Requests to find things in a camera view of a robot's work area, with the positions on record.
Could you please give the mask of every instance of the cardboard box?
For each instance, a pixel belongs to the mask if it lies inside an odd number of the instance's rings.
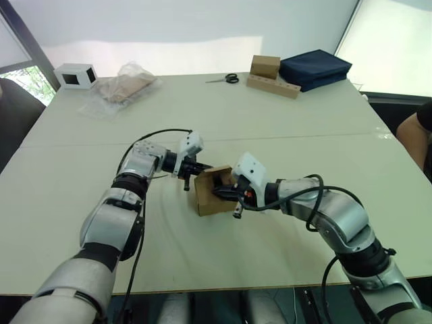
[[[235,184],[229,165],[204,170],[195,178],[195,195],[198,215],[212,215],[225,211],[233,211],[237,203],[220,199],[212,193],[215,187],[214,179],[218,177],[222,184]]]
[[[280,65],[280,57],[254,55],[250,74],[276,80]]]
[[[247,86],[259,90],[264,90],[267,92],[275,93],[288,98],[297,98],[301,87],[295,84],[290,84],[286,82],[280,82],[268,78],[263,78],[261,76],[254,76],[252,74],[248,77]]]

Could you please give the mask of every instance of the chair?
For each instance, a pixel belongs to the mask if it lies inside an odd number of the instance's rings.
[[[0,173],[45,106],[14,81],[0,78]]]

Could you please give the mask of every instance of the person's arm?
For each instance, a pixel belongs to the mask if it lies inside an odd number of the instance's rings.
[[[396,132],[398,140],[422,170],[425,167],[429,134],[430,132],[420,124],[417,113],[405,119]]]

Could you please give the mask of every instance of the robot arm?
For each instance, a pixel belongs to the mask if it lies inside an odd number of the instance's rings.
[[[110,189],[84,222],[79,253],[51,274],[11,323],[85,324],[106,319],[117,264],[130,258],[142,239],[141,211],[153,175],[161,170],[172,173],[185,180],[184,190],[188,190],[190,176],[210,167],[196,162],[195,155],[202,148],[202,140],[195,132],[181,141],[177,153],[146,140],[135,143]],[[243,208],[264,210],[271,205],[282,213],[310,221],[334,250],[358,292],[357,305],[362,309],[366,305],[372,320],[428,323],[430,313],[421,310],[416,294],[388,250],[376,239],[361,205],[346,195],[325,190],[317,215],[310,220],[319,197],[316,180],[270,182],[264,166],[248,153],[233,174],[238,180],[234,199],[240,199],[235,217],[241,218]]]
[[[79,253],[62,263],[13,318],[17,323],[93,323],[106,318],[119,261],[134,255],[144,231],[146,192],[155,172],[185,179],[210,167],[197,163],[203,149],[196,132],[173,153],[141,140],[125,157],[110,187],[84,221]]]
[[[318,198],[316,179],[269,182],[265,167],[250,153],[240,158],[233,176],[237,179],[234,187],[240,200],[234,217],[241,218],[244,207],[259,211],[267,209],[267,205],[310,221],[342,264],[354,286],[354,301],[365,320],[370,323],[432,323],[432,314],[421,309],[419,298],[391,258],[393,251],[382,247],[366,211],[353,198],[325,189],[316,215],[310,220]],[[311,188],[314,189],[289,198]],[[247,200],[258,208],[246,205]]]

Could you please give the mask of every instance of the white wall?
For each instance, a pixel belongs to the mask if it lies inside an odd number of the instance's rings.
[[[0,15],[0,45],[0,68],[30,60],[2,15]]]
[[[246,71],[254,54],[333,53],[356,0],[11,0],[55,67]]]
[[[432,97],[432,1],[363,0],[337,56],[362,91]]]

